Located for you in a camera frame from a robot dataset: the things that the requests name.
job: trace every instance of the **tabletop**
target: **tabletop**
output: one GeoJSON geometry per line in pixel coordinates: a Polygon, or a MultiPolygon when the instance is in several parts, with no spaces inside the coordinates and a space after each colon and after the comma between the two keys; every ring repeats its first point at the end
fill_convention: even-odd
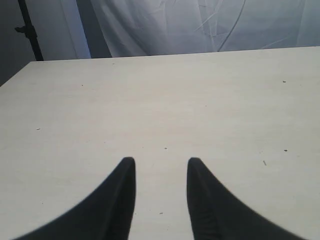
{"type": "Polygon", "coordinates": [[[192,240],[187,162],[241,201],[320,238],[320,47],[31,62],[0,87],[0,238],[136,161],[129,239],[192,240]]]}

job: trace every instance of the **wrinkled cloth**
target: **wrinkled cloth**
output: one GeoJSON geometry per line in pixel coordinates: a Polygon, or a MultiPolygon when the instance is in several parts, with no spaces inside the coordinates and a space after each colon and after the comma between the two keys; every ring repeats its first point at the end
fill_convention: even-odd
{"type": "Polygon", "coordinates": [[[113,57],[320,45],[319,0],[91,0],[113,57]]]}

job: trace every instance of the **gray wall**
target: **gray wall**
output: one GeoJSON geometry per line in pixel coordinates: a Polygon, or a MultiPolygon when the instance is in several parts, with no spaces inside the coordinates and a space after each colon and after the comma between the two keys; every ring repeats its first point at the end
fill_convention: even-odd
{"type": "MultiPolygon", "coordinates": [[[[26,0],[44,60],[90,58],[76,0],[26,0]]],[[[30,61],[29,40],[17,0],[0,1],[0,85],[30,61]]]]}

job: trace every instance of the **table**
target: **table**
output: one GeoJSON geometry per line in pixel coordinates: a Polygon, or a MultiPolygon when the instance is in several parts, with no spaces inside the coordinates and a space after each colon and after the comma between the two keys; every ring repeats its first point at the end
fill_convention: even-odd
{"type": "Polygon", "coordinates": [[[0,87],[0,238],[136,160],[131,240],[192,240],[187,161],[320,238],[320,47],[31,62],[0,87]]]}

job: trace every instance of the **white backdrop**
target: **white backdrop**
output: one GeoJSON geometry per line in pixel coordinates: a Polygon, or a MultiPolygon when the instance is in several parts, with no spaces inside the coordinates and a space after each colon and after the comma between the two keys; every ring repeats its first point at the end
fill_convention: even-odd
{"type": "Polygon", "coordinates": [[[320,45],[320,0],[91,0],[113,57],[320,45]]]}

